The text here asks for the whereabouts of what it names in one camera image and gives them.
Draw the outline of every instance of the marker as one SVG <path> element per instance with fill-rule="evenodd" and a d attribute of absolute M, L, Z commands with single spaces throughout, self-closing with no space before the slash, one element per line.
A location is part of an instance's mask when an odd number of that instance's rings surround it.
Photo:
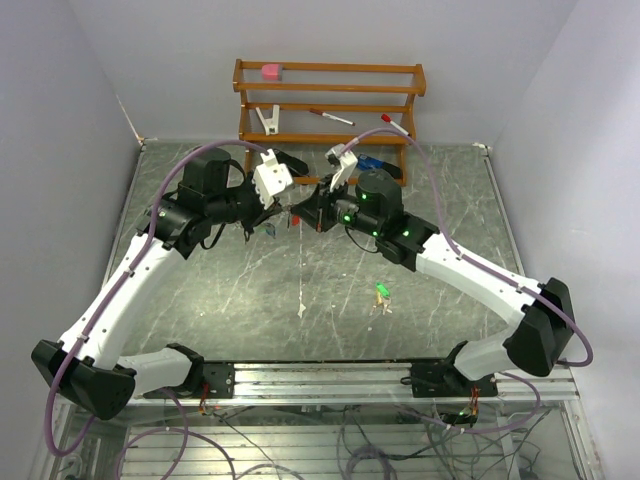
<path fill-rule="evenodd" d="M 405 135 L 409 135 L 409 132 L 407 132 L 404 128 L 402 128 L 400 125 L 398 125 L 396 122 L 394 122 L 393 120 L 391 120 L 391 117 L 389 115 L 387 115 L 386 113 L 383 113 L 382 116 L 380 117 L 382 120 L 384 120 L 387 123 L 390 123 L 391 125 L 393 125 L 394 127 L 396 127 L 397 130 L 400 130 L 402 133 L 404 133 Z"/>
<path fill-rule="evenodd" d="M 310 108 L 309 111 L 311 113 L 315 113 L 316 115 L 320 115 L 321 117 L 325 117 L 330 120 L 335 120 L 336 122 L 346 123 L 347 125 L 351 125 L 352 127 L 356 126 L 356 123 L 352 122 L 351 120 L 346 120 L 344 118 L 336 117 L 335 115 L 331 115 L 330 113 L 323 112 L 322 110 L 318 110 L 317 108 Z"/>

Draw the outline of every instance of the blue object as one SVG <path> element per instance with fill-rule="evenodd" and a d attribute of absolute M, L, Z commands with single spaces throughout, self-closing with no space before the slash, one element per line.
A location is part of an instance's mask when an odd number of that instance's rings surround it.
<path fill-rule="evenodd" d="M 361 153 L 358 155 L 358 168 L 360 170 L 371 170 L 372 168 L 382 168 L 385 162 L 378 160 L 377 158 L 370 157 Z"/>
<path fill-rule="evenodd" d="M 273 223 L 265 222 L 262 224 L 264 231 L 271 238 L 276 238 L 276 226 Z"/>

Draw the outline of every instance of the small toy figure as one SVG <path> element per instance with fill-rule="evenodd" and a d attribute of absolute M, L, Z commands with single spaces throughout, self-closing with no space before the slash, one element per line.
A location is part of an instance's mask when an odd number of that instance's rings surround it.
<path fill-rule="evenodd" d="M 378 307 L 382 307 L 382 314 L 385 315 L 387 312 L 391 312 L 389 308 L 391 306 L 391 293 L 387 287 L 385 287 L 382 283 L 376 283 L 376 301 L 373 304 L 373 308 L 371 309 L 371 313 L 369 316 L 373 315 L 373 312 L 376 311 Z"/>

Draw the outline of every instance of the green object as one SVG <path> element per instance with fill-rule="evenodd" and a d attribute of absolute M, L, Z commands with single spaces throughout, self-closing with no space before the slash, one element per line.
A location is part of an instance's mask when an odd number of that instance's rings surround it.
<path fill-rule="evenodd" d="M 391 293 L 389 292 L 389 290 L 387 290 L 387 287 L 385 287 L 380 282 L 376 282 L 376 289 L 378 290 L 378 292 L 380 292 L 380 295 L 385 298 L 389 298 L 391 296 Z"/>

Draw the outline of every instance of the white clip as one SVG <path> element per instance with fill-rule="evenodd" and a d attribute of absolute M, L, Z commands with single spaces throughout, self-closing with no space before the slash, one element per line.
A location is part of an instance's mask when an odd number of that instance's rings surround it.
<path fill-rule="evenodd" d="M 256 107 L 256 113 L 258 114 L 260 123 L 262 123 L 262 127 L 264 128 L 264 133 L 266 133 L 267 135 L 277 135 L 278 122 L 280 120 L 280 105 L 273 106 L 273 112 L 271 113 L 271 118 L 264 118 L 264 115 L 262 115 L 262 110 L 260 110 L 260 107 Z"/>
<path fill-rule="evenodd" d="M 255 168 L 253 180 L 260 201 L 267 209 L 274 201 L 274 197 L 293 187 L 293 178 L 287 166 L 278 163 L 276 154 L 272 149 L 261 153 L 262 163 Z"/>
<path fill-rule="evenodd" d="M 456 254 L 456 260 L 462 260 L 462 255 L 464 255 L 464 252 L 462 251 L 462 249 L 460 248 L 460 245 L 456 245 L 454 243 L 454 245 L 456 246 L 456 248 L 458 249 L 458 253 L 456 253 L 456 251 L 454 250 L 453 253 Z"/>
<path fill-rule="evenodd" d="M 340 143 L 335 147 L 331 147 L 327 153 L 325 153 L 325 157 L 329 158 L 331 155 L 335 155 L 340 161 L 340 166 L 338 171 L 334 173 L 333 178 L 331 179 L 331 186 L 329 187 L 329 191 L 333 192 L 336 188 L 343 185 L 346 181 L 349 180 L 349 177 L 353 173 L 358 164 L 358 159 L 353 154 L 353 152 L 345 152 L 340 153 L 344 149 L 344 144 Z"/>

